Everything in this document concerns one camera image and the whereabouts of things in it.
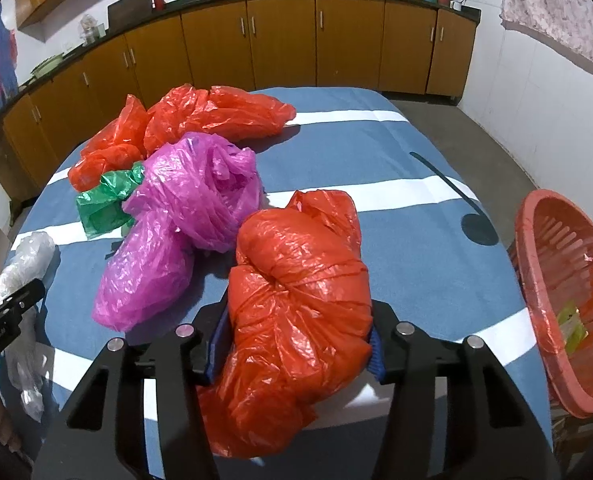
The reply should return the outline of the clear plastic bag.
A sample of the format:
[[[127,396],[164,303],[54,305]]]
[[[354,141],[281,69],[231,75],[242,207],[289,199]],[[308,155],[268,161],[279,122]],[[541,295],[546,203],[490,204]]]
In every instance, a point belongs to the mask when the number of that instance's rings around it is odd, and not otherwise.
[[[45,297],[44,278],[55,253],[56,244],[49,234],[31,233],[16,246],[0,272],[0,307],[10,309],[20,331],[4,351],[8,378],[19,391],[25,414],[35,422],[40,422],[44,414],[42,375],[36,354],[36,304]]]

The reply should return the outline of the knotted red plastic bag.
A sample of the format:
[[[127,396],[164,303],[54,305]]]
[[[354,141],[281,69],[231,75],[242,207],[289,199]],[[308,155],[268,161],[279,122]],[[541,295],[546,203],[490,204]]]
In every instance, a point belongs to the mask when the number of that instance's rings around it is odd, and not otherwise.
[[[243,222],[229,273],[234,343],[200,389],[214,454],[282,452],[370,356],[369,272],[355,204],[340,190],[295,192]]]

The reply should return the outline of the magenta plastic bag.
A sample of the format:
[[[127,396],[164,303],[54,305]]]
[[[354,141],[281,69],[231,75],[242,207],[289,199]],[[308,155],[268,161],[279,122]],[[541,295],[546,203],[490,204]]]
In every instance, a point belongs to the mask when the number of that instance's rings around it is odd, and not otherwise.
[[[135,223],[106,265],[92,318],[128,332],[170,308],[190,285],[196,252],[234,249],[240,226],[262,198],[250,148],[200,132],[163,145],[125,200]]]

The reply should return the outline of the orange lower kitchen cabinets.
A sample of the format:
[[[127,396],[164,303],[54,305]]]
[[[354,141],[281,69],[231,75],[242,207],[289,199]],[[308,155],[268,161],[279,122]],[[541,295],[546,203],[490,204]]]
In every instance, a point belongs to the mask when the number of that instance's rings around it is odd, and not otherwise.
[[[357,87],[459,100],[481,13],[413,0],[189,0],[74,54],[0,111],[0,185],[37,196],[127,96]]]

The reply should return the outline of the dark green plastic bag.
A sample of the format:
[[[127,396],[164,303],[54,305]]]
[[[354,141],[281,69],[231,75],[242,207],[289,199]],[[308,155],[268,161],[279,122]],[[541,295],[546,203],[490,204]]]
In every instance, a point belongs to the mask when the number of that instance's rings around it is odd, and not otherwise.
[[[135,219],[123,210],[123,203],[144,180],[144,163],[135,162],[128,170],[108,171],[100,183],[76,197],[76,208],[88,240],[119,229],[125,235]]]

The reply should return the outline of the red plastic basket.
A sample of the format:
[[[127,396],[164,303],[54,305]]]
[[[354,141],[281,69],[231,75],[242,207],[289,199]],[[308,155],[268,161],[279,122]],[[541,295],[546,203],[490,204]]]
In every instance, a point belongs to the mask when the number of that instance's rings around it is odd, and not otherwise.
[[[551,398],[587,418],[593,415],[593,222],[557,192],[530,192],[508,252]]]

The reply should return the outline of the red plastic bag pointed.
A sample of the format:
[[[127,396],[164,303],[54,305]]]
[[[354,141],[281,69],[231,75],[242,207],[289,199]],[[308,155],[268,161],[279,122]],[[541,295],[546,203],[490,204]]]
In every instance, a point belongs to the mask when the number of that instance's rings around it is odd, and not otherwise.
[[[95,134],[80,152],[80,160],[69,170],[68,178],[77,192],[89,191],[100,183],[103,174],[128,170],[144,160],[144,133],[150,114],[132,94],[121,113]]]

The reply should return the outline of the green basin on counter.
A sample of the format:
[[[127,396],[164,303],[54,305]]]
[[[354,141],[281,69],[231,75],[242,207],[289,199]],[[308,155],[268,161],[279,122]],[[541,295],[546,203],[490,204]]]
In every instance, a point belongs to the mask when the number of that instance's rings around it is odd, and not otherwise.
[[[55,70],[64,60],[64,54],[59,53],[50,58],[46,58],[31,70],[31,75],[34,79],[42,78]]]

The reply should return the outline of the glass jars on counter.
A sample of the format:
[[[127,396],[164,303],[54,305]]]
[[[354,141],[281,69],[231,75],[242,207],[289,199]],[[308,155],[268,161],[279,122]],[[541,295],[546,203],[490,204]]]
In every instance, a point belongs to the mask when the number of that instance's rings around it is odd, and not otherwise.
[[[84,14],[80,19],[80,38],[85,46],[90,46],[106,36],[106,28],[90,14]]]

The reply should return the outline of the wide red plastic bag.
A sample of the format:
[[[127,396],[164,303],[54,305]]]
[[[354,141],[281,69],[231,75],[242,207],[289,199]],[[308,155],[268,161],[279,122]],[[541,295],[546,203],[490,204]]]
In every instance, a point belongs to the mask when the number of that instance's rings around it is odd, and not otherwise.
[[[144,148],[151,155],[188,132],[218,134],[231,143],[276,136],[295,118],[296,108],[273,96],[239,88],[206,90],[183,84],[170,89],[149,114]]]

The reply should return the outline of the dark cutting board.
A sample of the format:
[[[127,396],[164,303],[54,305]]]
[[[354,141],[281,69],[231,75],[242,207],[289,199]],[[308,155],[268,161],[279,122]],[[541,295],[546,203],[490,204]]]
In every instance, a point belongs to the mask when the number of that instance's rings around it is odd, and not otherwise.
[[[108,6],[110,34],[147,18],[152,13],[152,0],[118,0]]]

